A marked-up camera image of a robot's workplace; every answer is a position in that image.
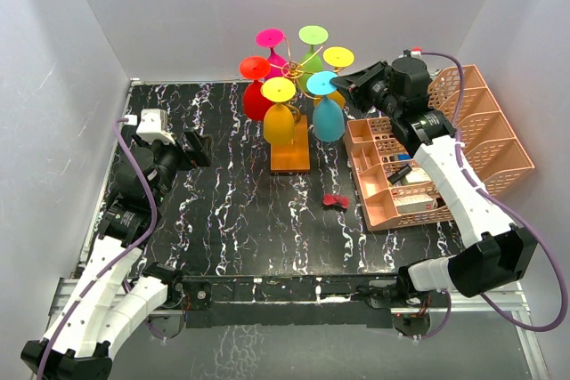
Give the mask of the yellow-base amber wine glass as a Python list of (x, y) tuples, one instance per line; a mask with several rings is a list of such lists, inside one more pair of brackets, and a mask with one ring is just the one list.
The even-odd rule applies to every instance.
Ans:
[[(335, 73), (338, 73), (353, 64), (354, 54), (345, 47), (332, 46), (324, 51), (323, 59), (333, 68)], [(341, 109), (346, 105), (345, 98), (338, 91), (329, 94), (328, 98), (336, 102)]]

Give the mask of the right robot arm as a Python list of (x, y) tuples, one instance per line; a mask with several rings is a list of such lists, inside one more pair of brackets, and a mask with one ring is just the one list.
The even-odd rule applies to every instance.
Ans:
[(459, 131), (429, 106), (426, 63), (403, 56), (330, 82), (356, 108), (376, 108), (389, 118), (392, 134), (427, 173), (460, 230), (461, 253), (400, 268), (393, 294), (415, 306), (432, 290), (473, 297), (522, 279), (537, 241), (486, 193), (462, 152)]

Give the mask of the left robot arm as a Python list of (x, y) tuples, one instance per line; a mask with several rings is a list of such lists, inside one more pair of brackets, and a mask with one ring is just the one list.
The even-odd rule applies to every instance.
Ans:
[(58, 319), (26, 342), (22, 361), (39, 379), (106, 379), (118, 350), (161, 305), (176, 307), (180, 271), (154, 263), (115, 299), (158, 225), (159, 207), (180, 172), (211, 164), (212, 139), (184, 131), (187, 149), (166, 136), (137, 133), (125, 148), (92, 251)]

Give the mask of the yellow-base orange wine glass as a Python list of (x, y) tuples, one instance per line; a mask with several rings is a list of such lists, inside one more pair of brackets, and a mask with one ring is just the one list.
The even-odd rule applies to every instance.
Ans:
[(286, 77), (273, 77), (263, 83), (261, 92), (273, 103), (264, 117), (265, 140), (272, 145), (291, 144), (295, 119), (286, 103), (295, 95), (295, 85)]

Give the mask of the blue wine glass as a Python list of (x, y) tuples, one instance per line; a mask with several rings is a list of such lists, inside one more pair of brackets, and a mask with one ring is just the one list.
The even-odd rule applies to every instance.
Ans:
[(315, 137), (323, 142), (337, 141), (345, 131), (343, 110), (329, 97), (335, 91), (331, 80), (336, 76), (332, 71), (320, 71), (306, 83), (307, 90), (320, 101), (313, 110), (313, 129)]

